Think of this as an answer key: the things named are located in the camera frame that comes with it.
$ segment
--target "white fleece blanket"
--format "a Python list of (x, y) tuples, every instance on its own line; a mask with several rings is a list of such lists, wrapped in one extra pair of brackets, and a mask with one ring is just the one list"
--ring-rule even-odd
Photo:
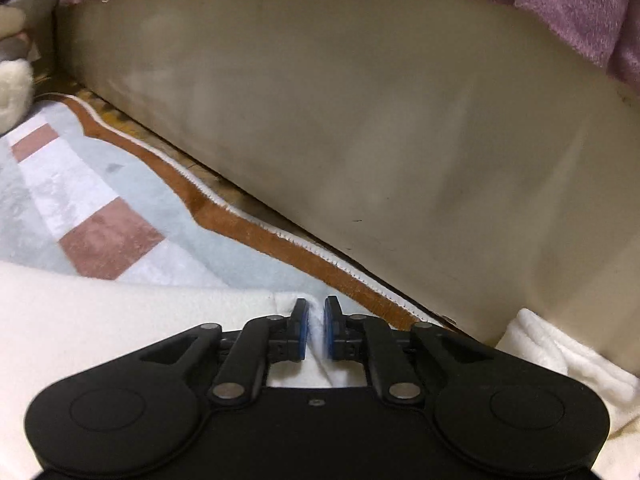
[(640, 380), (522, 309), (497, 348), (574, 378), (604, 400), (611, 428), (593, 470), (604, 480), (640, 478)]
[(54, 381), (204, 322), (238, 330), (249, 319), (288, 316), (311, 303), (301, 364), (271, 367), (271, 386), (363, 385), (362, 367), (321, 360), (322, 306), (295, 292), (127, 285), (0, 262), (0, 479), (26, 480), (40, 466), (24, 435), (31, 399)]

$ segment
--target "beige wall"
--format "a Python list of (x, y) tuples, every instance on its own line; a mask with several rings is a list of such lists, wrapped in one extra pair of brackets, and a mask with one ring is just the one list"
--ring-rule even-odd
[(81, 82), (471, 334), (523, 306), (640, 370), (640, 111), (474, 0), (100, 0)]

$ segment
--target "metal screw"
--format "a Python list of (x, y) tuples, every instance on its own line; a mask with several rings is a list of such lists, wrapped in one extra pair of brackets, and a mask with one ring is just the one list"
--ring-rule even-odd
[(415, 399), (420, 395), (420, 386), (413, 383), (396, 383), (389, 388), (389, 393), (396, 399)]
[(244, 394), (244, 386), (238, 383), (222, 383), (213, 387), (213, 394), (219, 399), (237, 399)]

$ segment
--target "rug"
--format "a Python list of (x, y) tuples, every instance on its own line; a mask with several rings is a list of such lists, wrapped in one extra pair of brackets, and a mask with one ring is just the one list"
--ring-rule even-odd
[(225, 203), (174, 160), (46, 94), (0, 138), (0, 260), (125, 283), (298, 290), (407, 329), (418, 306)]

